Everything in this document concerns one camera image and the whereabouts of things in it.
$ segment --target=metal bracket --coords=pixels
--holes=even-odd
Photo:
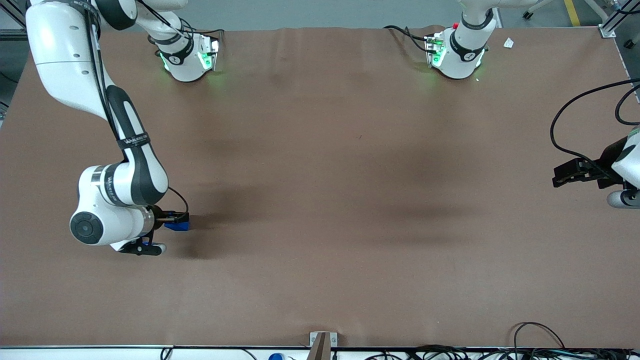
[[[328,332],[328,331],[314,331],[309,333],[309,346],[314,346],[314,341],[320,332]],[[337,332],[328,332],[329,339],[331,340],[331,347],[338,346],[338,333]]]
[[[610,33],[606,33],[604,31],[604,29],[602,28],[602,24],[598,25],[598,30],[600,31],[600,36],[602,38],[615,38],[616,37],[616,32],[612,31]]]

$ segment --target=brown table surface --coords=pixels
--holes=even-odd
[[[341,345],[510,345],[537,321],[571,347],[636,346],[640,213],[551,183],[572,158],[549,141],[555,112],[627,78],[614,41],[500,29],[490,45],[453,81],[387,30],[230,32],[221,73],[185,84],[146,34],[106,34],[107,69],[191,206],[193,230],[159,231],[158,258],[69,233],[80,173],[120,154],[29,60],[0,131],[0,342],[295,345],[324,329]],[[630,130],[613,117],[625,91],[571,107],[558,141],[597,158]],[[532,329],[520,344],[555,345]]]

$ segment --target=wires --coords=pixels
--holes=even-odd
[[[11,81],[11,82],[12,82],[12,83],[14,83],[14,84],[17,84],[17,83],[18,83],[18,81],[17,81],[17,80],[14,80],[14,79],[12,79],[12,78],[9,78],[9,77],[4,73],[4,72],[1,72],[1,71],[0,71],[0,76],[2,76],[3,78],[7,79],[8,81]]]
[[[640,13],[640,10],[634,10],[634,11],[631,11],[631,12],[626,12],[625,10],[620,9],[620,10],[616,10],[616,12],[617,13],[621,13],[622,15],[635,15],[635,14]]]
[[[255,357],[255,355],[253,355],[252,353],[250,353],[250,352],[249,352],[249,350],[247,350],[247,349],[245,349],[245,348],[242,348],[242,349],[240,349],[240,350],[242,350],[242,351],[246,352],[247,354],[249,354],[249,356],[251,356],[251,357],[253,358],[253,360],[258,360],[258,358],[257,358],[257,357]]]
[[[629,121],[624,121],[622,120],[622,118],[620,117],[620,108],[622,107],[622,104],[627,100],[627,97],[629,97],[631,94],[633,94],[636,90],[640,89],[640,85],[636,85],[633,88],[631,88],[631,90],[629,90],[625,95],[622,95],[622,98],[620,99],[620,101],[618,101],[618,104],[616,105],[616,120],[623,125],[631,125],[631,126],[636,126],[636,125],[640,125],[640,122],[629,122]]]
[[[223,34],[225,32],[224,29],[216,29],[216,30],[210,30],[210,31],[197,31],[193,26],[191,26],[191,24],[189,24],[187,20],[184,20],[182,18],[179,18],[182,29],[178,30],[174,28],[173,25],[171,25],[169,20],[167,20],[164,16],[162,16],[159,12],[157,12],[151,6],[147,5],[147,3],[144,2],[144,0],[138,0],[138,2],[142,4],[142,6],[144,6],[151,13],[151,15],[155,16],[163,24],[174,29],[177,33],[182,35],[182,37],[187,38],[189,40],[193,39],[193,34],[212,34],[212,33]]]
[[[379,357],[384,357],[385,360],[387,360],[388,358],[392,358],[395,360],[404,360],[402,357],[399,357],[397,355],[394,354],[389,354],[388,352],[383,352],[380,355],[373,355],[373,356],[369,356],[368,358],[364,359],[364,360],[377,360],[377,358]]]
[[[610,175],[608,172],[606,172],[600,165],[598,165],[595,161],[589,159],[586,155],[583,155],[579,152],[576,151],[572,151],[569,149],[565,149],[564,147],[561,147],[560,145],[558,145],[558,143],[556,142],[556,135],[554,133],[555,128],[556,128],[556,122],[558,121],[558,119],[560,118],[560,115],[562,115],[562,113],[565,111],[565,109],[567,109],[569,107],[569,105],[573,104],[575,101],[577,101],[578,99],[585,97],[589,94],[593,94],[595,92],[601,91],[601,90],[605,90],[608,88],[612,88],[615,86],[620,86],[620,85],[624,85],[624,84],[630,84],[630,83],[636,83],[640,81],[640,78],[635,78],[635,79],[629,79],[629,80],[624,80],[624,81],[618,81],[617,83],[611,83],[611,84],[607,84],[607,85],[602,85],[599,86],[597,88],[585,91],[583,93],[581,93],[578,96],[575,96],[573,99],[569,100],[566,104],[563,105],[562,108],[560,108],[560,110],[556,113],[556,116],[554,117],[553,121],[551,122],[551,127],[549,129],[549,135],[551,137],[551,143],[554,144],[554,147],[556,147],[556,149],[565,152],[567,154],[571,154],[574,156],[577,156],[581,159],[583,159],[584,161],[587,161],[592,167],[598,169],[598,171],[600,171],[601,173],[605,174],[607,177],[610,177],[612,179],[614,179],[615,177]]]
[[[416,351],[425,352],[424,355],[422,356],[423,360],[432,360],[436,356],[442,355],[442,354],[445,354],[448,360],[469,360],[468,354],[460,348],[448,347],[444,345],[424,345],[421,347],[417,347],[415,349]]]
[[[558,343],[560,344],[560,346],[562,348],[566,348],[564,345],[564,342],[562,341],[562,339],[560,338],[560,336],[558,336],[558,334],[556,334],[555,331],[551,330],[550,327],[539,323],[539,322],[523,322],[520,324],[520,326],[518,326],[518,328],[516,329],[516,331],[513,333],[513,348],[516,350],[516,352],[518,351],[518,333],[520,332],[520,330],[522,330],[523,327],[527,326],[527,325],[535,325],[537,327],[541,327],[545,330],[547,330],[548,332],[551,332],[556,339],[558,340]]]
[[[184,213],[179,217],[179,219],[182,219],[183,217],[187,216],[187,214],[189,213],[189,203],[187,202],[187,200],[177,191],[175,191],[174,188],[172,188],[171,186],[169,186],[169,190],[173,191],[173,193],[175,195],[178,195],[178,197],[182,200],[182,202],[184,203],[184,207],[186,208],[184,210]]]
[[[172,352],[172,347],[163,348],[162,351],[160,351],[160,360],[168,360]]]
[[[417,35],[414,35],[411,33],[411,31],[409,31],[409,27],[405,27],[404,29],[401,29],[395,25],[388,25],[385,26],[383,29],[393,29],[393,30],[397,30],[400,31],[404,36],[409,37],[411,39],[411,41],[413,42],[413,44],[420,50],[424,51],[425,53],[429,53],[429,54],[435,54],[436,51],[434,50],[429,50],[429,49],[425,49],[424,47],[420,46],[420,44],[418,44],[418,42],[416,40],[421,40],[424,41],[424,37],[419,37]]]

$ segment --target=blue object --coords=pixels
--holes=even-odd
[[[185,221],[185,222],[179,222],[177,224],[171,224],[171,223],[165,223],[164,226],[167,229],[171,229],[173,231],[187,231],[189,230],[189,222]]]

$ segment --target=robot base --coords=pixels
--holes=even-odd
[[[165,58],[160,53],[160,58],[164,63],[164,69],[171,72],[171,75],[178,81],[188,83],[200,79],[207,71],[216,70],[216,60],[220,50],[220,41],[213,40],[203,34],[193,34],[193,49],[187,55],[182,64],[177,65],[179,59],[172,56]]]
[[[472,61],[462,61],[460,56],[451,49],[451,33],[453,28],[447,28],[443,32],[435,33],[432,37],[424,38],[424,45],[427,50],[436,53],[427,53],[427,63],[429,67],[438,69],[444,76],[452,79],[464,79],[469,77],[473,71],[480,66],[484,55],[484,50]]]

